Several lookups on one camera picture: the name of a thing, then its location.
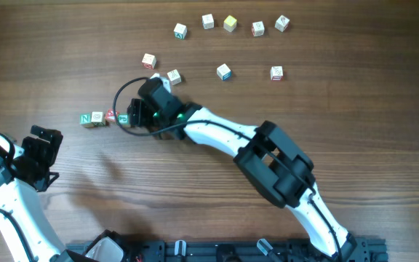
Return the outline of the green picture block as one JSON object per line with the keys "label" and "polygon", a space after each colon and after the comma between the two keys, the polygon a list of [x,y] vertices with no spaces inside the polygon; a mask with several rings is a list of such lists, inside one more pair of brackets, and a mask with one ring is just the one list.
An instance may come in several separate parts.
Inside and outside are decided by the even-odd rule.
{"label": "green picture block", "polygon": [[119,114],[118,121],[122,127],[125,127],[125,128],[131,127],[130,117],[128,114]]}

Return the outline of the wooden block red stripes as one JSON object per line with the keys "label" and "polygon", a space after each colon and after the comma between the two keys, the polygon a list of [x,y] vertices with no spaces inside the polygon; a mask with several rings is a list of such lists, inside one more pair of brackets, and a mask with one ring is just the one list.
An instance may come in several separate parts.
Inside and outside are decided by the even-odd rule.
{"label": "wooden block red stripes", "polygon": [[180,73],[178,72],[178,70],[177,70],[177,69],[174,69],[174,70],[172,70],[172,71],[169,71],[169,72],[167,73],[167,76],[168,76],[169,81],[170,81],[170,84],[171,84],[172,86],[174,86],[174,85],[179,84],[179,83],[181,83],[181,82],[182,82],[181,75],[180,75]]}

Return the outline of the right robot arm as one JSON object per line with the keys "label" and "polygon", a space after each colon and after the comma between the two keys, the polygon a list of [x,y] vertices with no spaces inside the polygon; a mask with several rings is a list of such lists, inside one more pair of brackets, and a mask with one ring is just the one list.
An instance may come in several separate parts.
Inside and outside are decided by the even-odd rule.
{"label": "right robot arm", "polygon": [[168,133],[231,156],[263,198],[293,213],[321,255],[330,261],[350,257],[355,244],[324,203],[314,163],[280,127],[270,121],[237,124],[199,104],[184,103],[163,77],[145,77],[143,82],[129,112],[149,135]]}

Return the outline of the green N block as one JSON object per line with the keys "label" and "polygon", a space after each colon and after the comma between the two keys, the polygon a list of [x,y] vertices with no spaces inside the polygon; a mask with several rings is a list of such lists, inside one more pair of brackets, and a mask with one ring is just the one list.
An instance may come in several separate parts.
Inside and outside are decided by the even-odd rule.
{"label": "green N block", "polygon": [[94,127],[95,125],[92,123],[92,115],[91,114],[81,114],[79,117],[79,124],[82,127],[90,128]]}

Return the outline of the wooden block blue side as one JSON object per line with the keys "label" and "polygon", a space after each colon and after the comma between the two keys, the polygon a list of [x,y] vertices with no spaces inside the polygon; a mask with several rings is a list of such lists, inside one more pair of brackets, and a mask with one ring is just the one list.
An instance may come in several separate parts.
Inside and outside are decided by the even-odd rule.
{"label": "wooden block blue side", "polygon": [[225,63],[217,67],[216,72],[217,72],[218,77],[222,81],[230,79],[232,75],[231,69]]}

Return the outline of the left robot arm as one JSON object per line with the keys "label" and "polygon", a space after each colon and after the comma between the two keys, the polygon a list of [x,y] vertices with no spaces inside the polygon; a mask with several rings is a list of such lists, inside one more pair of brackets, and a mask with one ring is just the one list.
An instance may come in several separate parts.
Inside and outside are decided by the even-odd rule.
{"label": "left robot arm", "polygon": [[39,193],[59,177],[51,172],[63,135],[32,126],[16,146],[0,133],[0,232],[15,261],[125,261],[117,236],[104,231],[77,253],[60,240],[41,207]]}

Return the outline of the plain wooden block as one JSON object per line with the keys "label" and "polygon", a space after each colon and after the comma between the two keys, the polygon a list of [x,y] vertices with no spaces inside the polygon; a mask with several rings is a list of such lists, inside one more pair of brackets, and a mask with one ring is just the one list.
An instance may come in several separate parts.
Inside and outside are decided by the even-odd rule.
{"label": "plain wooden block", "polygon": [[106,126],[105,113],[102,111],[93,111],[91,123],[96,127]]}

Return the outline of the red A block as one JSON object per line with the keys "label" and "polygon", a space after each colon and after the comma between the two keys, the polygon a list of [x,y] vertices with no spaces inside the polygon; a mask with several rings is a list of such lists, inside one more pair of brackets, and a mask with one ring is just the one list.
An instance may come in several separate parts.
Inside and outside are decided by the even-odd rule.
{"label": "red A block", "polygon": [[112,108],[108,109],[105,114],[105,120],[110,123],[115,123],[116,118],[119,116],[118,111],[114,111]]}

